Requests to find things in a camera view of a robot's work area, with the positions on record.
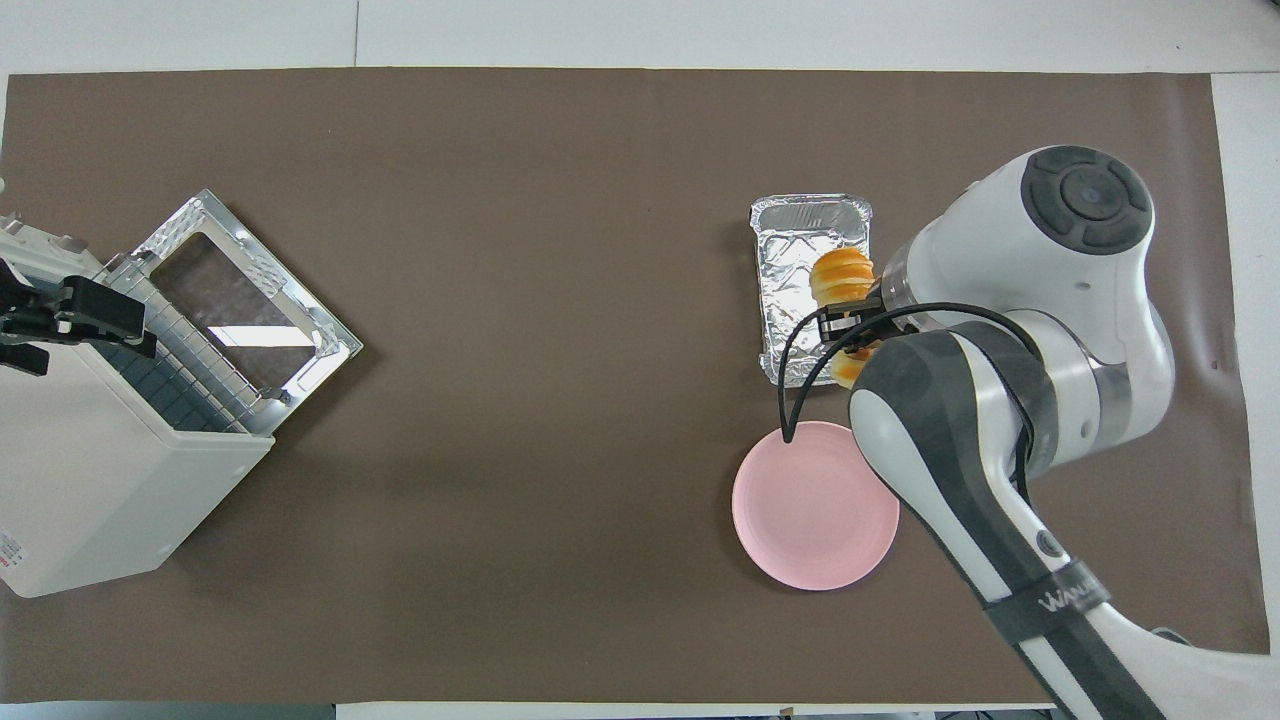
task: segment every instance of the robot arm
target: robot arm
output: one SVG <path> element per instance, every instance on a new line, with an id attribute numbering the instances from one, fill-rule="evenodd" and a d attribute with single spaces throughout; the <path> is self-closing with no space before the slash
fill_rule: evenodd
<path id="1" fill-rule="evenodd" d="M 1083 147 L 1023 155 L 970 186 L 887 265 L 881 297 L 888 309 L 988 307 L 1034 347 L 955 313 L 913 315 L 909 329 L 925 332 L 876 352 L 850 423 L 1064 710 L 1267 716 L 1280 707 L 1280 660 L 1128 621 L 1011 484 L 1149 432 L 1167 409 L 1171 351 L 1143 279 L 1152 220 L 1142 181 Z"/>

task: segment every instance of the brown tablecloth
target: brown tablecloth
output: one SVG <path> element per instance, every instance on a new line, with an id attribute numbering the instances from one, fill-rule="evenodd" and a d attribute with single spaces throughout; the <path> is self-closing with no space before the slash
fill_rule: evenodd
<path id="1" fill-rule="evenodd" d="M 1149 184 L 1179 375 L 1037 506 L 1139 624 L 1266 651 L 1204 76 L 18 76 L 3 209 L 105 260 L 209 187 L 367 350 L 155 573 L 0 591 L 0 700 L 1044 700 L 910 515 L 813 594 L 751 565 L 728 498 L 776 425 L 748 205 L 861 195 L 883 261 L 1060 142 Z"/>

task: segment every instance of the pink plate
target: pink plate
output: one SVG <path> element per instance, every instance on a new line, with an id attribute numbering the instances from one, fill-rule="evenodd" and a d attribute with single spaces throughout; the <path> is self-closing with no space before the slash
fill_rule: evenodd
<path id="1" fill-rule="evenodd" d="M 867 464 L 849 428 L 805 421 L 746 454 L 733 480 L 733 525 L 746 553 L 774 579 L 805 591 L 860 580 L 888 552 L 899 502 Z"/>

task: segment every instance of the black strap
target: black strap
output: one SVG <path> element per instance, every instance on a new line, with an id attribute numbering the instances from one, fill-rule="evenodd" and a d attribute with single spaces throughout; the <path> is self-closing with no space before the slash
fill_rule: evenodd
<path id="1" fill-rule="evenodd" d="M 1080 561 L 986 606 L 987 619 L 1009 644 L 1046 635 L 1111 600 L 1111 593 Z"/>

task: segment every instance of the label sticker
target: label sticker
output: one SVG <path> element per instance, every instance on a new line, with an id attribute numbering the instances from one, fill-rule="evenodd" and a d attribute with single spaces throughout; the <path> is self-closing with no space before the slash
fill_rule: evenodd
<path id="1" fill-rule="evenodd" d="M 22 544 L 13 536 L 0 530 L 0 570 L 12 570 L 22 565 Z"/>

